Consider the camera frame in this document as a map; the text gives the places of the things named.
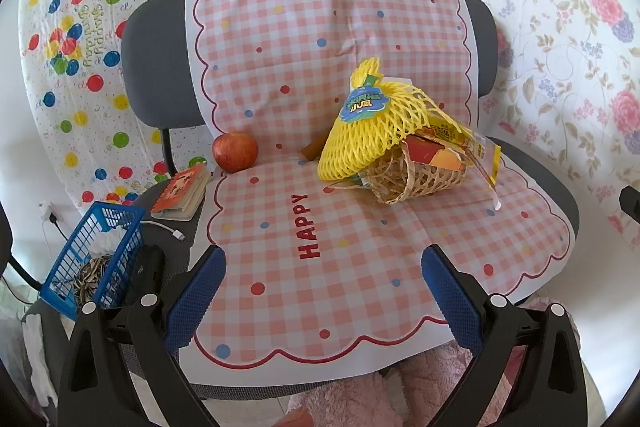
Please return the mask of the woven bamboo basket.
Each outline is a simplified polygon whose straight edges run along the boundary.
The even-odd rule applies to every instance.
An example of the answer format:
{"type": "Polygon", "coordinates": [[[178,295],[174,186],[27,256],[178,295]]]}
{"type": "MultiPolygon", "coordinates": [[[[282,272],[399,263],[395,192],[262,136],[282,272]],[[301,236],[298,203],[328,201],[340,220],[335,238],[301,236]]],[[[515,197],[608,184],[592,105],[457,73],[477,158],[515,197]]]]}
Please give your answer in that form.
{"type": "Polygon", "coordinates": [[[421,164],[410,159],[406,144],[397,145],[366,169],[349,178],[333,182],[340,190],[368,190],[386,205],[432,195],[461,184],[466,165],[460,171],[421,164]]]}

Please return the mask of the yellow snack wrapper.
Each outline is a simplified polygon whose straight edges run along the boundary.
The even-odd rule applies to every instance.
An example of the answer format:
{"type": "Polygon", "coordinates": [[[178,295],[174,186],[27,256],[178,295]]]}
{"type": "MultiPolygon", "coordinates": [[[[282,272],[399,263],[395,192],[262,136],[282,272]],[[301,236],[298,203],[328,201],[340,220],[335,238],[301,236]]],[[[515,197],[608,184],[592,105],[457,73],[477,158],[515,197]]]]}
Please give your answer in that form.
{"type": "Polygon", "coordinates": [[[427,113],[427,138],[452,148],[480,172],[490,188],[494,209],[498,211],[501,208],[497,194],[501,147],[438,107],[430,108],[427,113]]]}

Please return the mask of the red orange cardboard box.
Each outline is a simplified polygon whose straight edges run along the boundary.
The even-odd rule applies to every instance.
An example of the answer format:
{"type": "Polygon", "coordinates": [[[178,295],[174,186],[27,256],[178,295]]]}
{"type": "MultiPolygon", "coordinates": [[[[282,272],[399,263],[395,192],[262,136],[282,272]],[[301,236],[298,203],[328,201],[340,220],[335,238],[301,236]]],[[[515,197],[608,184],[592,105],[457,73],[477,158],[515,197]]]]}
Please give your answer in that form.
{"type": "Polygon", "coordinates": [[[417,164],[451,171],[462,171],[464,161],[452,148],[440,143],[409,135],[405,139],[408,157],[417,164]]]}

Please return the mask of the yellow foam fruit net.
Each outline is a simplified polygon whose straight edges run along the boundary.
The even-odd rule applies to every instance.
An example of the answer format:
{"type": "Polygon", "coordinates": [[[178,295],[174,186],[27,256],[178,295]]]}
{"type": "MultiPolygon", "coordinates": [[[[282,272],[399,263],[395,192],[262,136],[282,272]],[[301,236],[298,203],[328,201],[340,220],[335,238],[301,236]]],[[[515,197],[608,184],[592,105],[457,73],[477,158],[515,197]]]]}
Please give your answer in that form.
{"type": "Polygon", "coordinates": [[[407,136],[433,127],[437,118],[454,130],[462,129],[420,88],[385,78],[377,57],[366,58],[357,66],[350,87],[322,148],[318,176],[323,181],[353,176],[407,136]]]}

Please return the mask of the black glasses case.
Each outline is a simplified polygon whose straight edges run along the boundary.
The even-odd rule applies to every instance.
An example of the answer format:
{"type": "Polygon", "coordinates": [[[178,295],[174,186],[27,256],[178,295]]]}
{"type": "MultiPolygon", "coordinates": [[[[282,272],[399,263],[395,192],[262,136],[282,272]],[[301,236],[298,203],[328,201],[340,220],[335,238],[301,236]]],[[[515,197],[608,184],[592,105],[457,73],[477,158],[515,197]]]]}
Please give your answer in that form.
{"type": "Polygon", "coordinates": [[[163,284],[165,254],[157,245],[144,245],[137,253],[132,267],[124,303],[133,305],[146,294],[158,294],[163,284]]]}

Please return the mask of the small orange book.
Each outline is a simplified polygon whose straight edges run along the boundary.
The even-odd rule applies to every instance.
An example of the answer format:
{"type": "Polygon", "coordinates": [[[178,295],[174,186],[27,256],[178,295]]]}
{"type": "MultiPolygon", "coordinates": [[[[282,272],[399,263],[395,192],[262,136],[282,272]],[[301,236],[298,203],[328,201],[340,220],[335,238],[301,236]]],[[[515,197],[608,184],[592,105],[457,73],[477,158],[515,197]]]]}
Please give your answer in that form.
{"type": "Polygon", "coordinates": [[[151,216],[160,220],[190,221],[203,202],[211,175],[205,164],[177,173],[158,196],[151,216]]]}

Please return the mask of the pink fluffy bin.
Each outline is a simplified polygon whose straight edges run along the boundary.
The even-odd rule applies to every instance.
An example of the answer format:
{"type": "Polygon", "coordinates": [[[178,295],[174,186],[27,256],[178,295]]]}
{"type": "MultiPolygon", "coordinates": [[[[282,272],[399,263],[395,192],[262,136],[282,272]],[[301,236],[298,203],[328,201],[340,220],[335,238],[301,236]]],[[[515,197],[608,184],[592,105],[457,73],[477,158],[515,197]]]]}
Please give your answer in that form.
{"type": "Polygon", "coordinates": [[[425,426],[472,359],[451,340],[372,373],[292,395],[286,413],[299,426],[425,426]]]}

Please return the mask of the blue plastic basket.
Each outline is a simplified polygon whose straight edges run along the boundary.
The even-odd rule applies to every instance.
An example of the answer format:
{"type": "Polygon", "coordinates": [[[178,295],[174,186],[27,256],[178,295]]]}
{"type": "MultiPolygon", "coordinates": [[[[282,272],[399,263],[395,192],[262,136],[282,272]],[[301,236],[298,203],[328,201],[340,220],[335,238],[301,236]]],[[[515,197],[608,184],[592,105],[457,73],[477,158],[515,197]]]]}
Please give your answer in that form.
{"type": "Polygon", "coordinates": [[[144,245],[140,230],[144,210],[95,202],[58,254],[39,291],[40,298],[64,317],[75,320],[73,279],[89,259],[111,255],[100,286],[90,303],[102,309],[118,307],[125,298],[137,253],[144,245]]]}

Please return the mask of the sunflower seeds pile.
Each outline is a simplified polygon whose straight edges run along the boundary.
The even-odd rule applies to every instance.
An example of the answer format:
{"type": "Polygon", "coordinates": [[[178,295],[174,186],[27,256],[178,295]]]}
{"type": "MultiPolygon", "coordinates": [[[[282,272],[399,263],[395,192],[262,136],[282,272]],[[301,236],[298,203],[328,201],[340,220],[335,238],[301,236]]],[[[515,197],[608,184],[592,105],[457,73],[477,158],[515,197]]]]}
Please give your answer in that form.
{"type": "Polygon", "coordinates": [[[102,255],[91,258],[84,265],[81,265],[73,279],[74,296],[78,308],[90,303],[93,299],[111,260],[111,255],[102,255]]]}

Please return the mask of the pink gingham plastic cloth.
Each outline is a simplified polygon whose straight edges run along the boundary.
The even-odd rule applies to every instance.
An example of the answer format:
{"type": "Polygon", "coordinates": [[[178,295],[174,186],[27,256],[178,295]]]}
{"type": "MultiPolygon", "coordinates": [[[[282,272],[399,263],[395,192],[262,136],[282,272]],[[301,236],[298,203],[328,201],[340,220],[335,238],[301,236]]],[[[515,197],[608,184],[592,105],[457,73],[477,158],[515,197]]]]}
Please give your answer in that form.
{"type": "Polygon", "coordinates": [[[558,274],[570,219],[503,159],[496,188],[460,186],[395,205],[320,180],[303,147],[332,126],[367,57],[474,126],[478,57],[465,0],[186,0],[194,92],[213,135],[244,132],[254,167],[216,172],[193,244],[226,274],[190,345],[186,376],[288,386],[365,373],[449,339],[421,271],[438,244],[488,293],[518,301],[558,274]]]}

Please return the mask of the red apple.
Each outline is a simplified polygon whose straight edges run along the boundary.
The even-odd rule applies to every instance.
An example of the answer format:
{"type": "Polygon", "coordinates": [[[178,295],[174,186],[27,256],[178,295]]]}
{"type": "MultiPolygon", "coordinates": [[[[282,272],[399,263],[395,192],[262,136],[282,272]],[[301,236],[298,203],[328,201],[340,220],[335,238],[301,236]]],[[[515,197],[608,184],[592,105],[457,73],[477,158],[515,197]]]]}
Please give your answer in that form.
{"type": "Polygon", "coordinates": [[[228,173],[253,167],[258,157],[258,144],[246,133],[219,135],[213,142],[212,150],[217,165],[228,173]]]}

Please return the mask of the floral print backdrop sheet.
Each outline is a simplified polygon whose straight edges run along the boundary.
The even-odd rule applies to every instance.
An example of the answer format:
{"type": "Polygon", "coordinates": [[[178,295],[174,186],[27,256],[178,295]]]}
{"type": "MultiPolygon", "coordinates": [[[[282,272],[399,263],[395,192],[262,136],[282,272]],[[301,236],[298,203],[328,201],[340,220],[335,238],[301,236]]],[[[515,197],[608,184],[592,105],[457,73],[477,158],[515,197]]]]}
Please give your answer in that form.
{"type": "Polygon", "coordinates": [[[631,245],[639,184],[639,0],[483,0],[498,28],[487,118],[561,170],[631,245]]]}

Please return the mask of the grey office chair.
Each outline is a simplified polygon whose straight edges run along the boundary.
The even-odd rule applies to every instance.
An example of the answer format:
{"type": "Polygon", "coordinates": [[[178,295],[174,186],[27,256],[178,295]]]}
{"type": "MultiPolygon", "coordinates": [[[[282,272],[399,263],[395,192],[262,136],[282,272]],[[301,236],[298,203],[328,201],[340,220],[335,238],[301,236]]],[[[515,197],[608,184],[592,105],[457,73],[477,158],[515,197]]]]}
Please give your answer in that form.
{"type": "MultiPolygon", "coordinates": [[[[497,74],[497,27],[488,6],[482,0],[464,0],[471,25],[480,33],[477,45],[480,59],[480,96],[488,95],[497,74]]],[[[193,92],[188,59],[186,58],[186,30],[184,0],[149,0],[132,13],[132,28],[124,30],[124,81],[127,94],[134,95],[134,113],[145,124],[160,124],[163,132],[163,155],[168,159],[169,171],[174,167],[170,151],[169,129],[204,124],[193,92]]],[[[570,221],[570,230],[577,235],[580,225],[579,209],[570,190],[537,159],[513,144],[491,136],[502,146],[503,158],[509,158],[529,174],[562,209],[570,221]]],[[[186,246],[191,246],[196,231],[194,221],[178,223],[186,233],[186,246]]],[[[167,259],[165,282],[171,275],[186,269],[186,246],[176,246],[174,259],[167,259]]],[[[199,398],[218,400],[267,400],[294,395],[329,384],[303,383],[291,386],[220,387],[194,384],[199,398]]]]}

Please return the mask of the white wall plug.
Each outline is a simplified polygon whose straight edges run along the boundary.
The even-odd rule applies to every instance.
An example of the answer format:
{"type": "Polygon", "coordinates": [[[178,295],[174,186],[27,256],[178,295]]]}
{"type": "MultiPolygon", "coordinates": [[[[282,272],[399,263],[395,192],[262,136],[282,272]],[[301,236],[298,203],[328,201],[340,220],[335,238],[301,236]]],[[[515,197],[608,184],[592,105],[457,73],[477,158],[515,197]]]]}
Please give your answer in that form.
{"type": "Polygon", "coordinates": [[[52,202],[40,202],[39,211],[42,221],[49,221],[51,223],[58,222],[58,216],[54,211],[52,202]]]}

